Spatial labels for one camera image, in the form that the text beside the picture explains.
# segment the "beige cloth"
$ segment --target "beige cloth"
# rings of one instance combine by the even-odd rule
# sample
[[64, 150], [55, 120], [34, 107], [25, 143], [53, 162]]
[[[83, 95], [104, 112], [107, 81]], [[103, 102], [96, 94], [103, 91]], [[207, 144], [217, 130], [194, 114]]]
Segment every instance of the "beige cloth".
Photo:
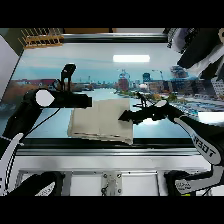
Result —
[[125, 110], [130, 110], [129, 99], [93, 101], [92, 107], [76, 108], [71, 113], [68, 136], [133, 144], [132, 121], [118, 120]]

